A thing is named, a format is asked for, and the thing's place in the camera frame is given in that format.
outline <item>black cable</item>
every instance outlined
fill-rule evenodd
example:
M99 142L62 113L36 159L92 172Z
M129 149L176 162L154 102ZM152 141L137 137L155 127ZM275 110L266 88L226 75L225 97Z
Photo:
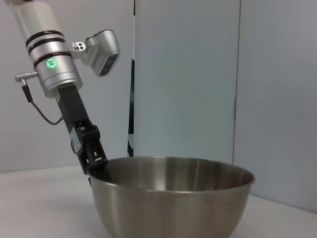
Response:
M33 101L31 101L31 103L35 107L35 109L39 112L39 114L41 114L41 116L44 118L44 120L46 120L49 124L57 125L63 120L63 118L60 118L57 122L51 122L49 119L47 119L47 117L42 113L42 111L39 109L39 107Z

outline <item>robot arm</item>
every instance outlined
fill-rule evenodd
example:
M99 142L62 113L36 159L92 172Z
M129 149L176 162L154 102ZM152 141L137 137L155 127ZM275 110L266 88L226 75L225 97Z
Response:
M90 65L97 76L112 69L120 51L112 30L102 31L86 42L67 44L51 7L32 0L4 0L13 10L26 42L34 72L16 76L29 102L33 99L27 79L38 77L48 98L56 98L69 132L71 147L85 174L104 168L107 158L97 126L89 120L78 90L83 86L74 59Z

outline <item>gray panel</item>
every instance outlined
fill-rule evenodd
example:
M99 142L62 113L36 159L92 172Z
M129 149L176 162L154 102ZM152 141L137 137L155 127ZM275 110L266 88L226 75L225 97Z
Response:
M239 0L136 2L135 155L231 162Z
M98 78L89 66L76 62L84 87L80 90L91 121L101 132L108 158L125 157L128 140L132 57L133 1L55 0L54 9L68 42L113 29L121 56L106 78ZM33 69L13 13L0 1L0 172L79 164L70 147L64 123L47 124L28 104L14 75ZM29 86L34 101L51 120L60 117L55 99L44 97L37 79Z
M252 193L317 212L317 1L243 0L235 164Z

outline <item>metal bowl rim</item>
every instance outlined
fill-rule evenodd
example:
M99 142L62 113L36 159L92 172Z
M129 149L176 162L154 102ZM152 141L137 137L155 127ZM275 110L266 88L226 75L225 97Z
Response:
M252 172L250 172L249 170L247 170L247 169L244 169L244 168L236 166L236 165L231 165L231 164L228 164L228 163L214 161L214 160L197 159L197 158L189 158L189 157L175 157L175 156L136 156L136 157L115 158L115 159L111 159L111 160L133 159L133 158L179 158L179 159L205 160L205 161L208 161L208 162L215 162L215 163L223 164L225 166L231 166L231 167L239 168L239 169L241 169L243 171L248 172L252 176L252 180L249 183L244 184L242 186L231 187L231 188L226 188L226 189L219 189L219 190L211 190L211 191L169 191L169 190L141 189L141 188L136 188L136 187L118 185L118 184L114 184L114 183L111 183L111 182L106 182L106 181L103 181L103 180L93 176L90 171L88 171L88 175L89 175L89 177L91 177L91 178L93 178L95 180L98 180L98 181L100 181L102 183L105 183L105 184L113 186L113 187L118 187L118 188L121 188L121 189L125 189L125 190L134 190L134 191L141 191L141 192L178 193L178 194L187 194L187 193L189 193L189 194L214 194L214 193L220 193L220 192L233 192L235 190L240 190L240 189L243 189L245 187L251 186L252 184L254 184L254 182L256 180L254 174Z

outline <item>cable connector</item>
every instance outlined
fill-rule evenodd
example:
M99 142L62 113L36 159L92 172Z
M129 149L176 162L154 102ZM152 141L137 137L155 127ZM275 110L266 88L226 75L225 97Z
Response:
M22 90L23 90L23 92L25 94L25 97L28 100L28 102L29 103L33 102L33 98L32 98L31 92L30 92L30 88L29 88L29 85L27 84L26 80L25 79L21 79L20 80L20 84L21 84Z
M27 80L27 79L31 79L31 78L36 78L38 76L39 75L37 72L32 72L32 73L21 73L21 74L16 75L14 78L15 78L16 82L20 82L22 79Z

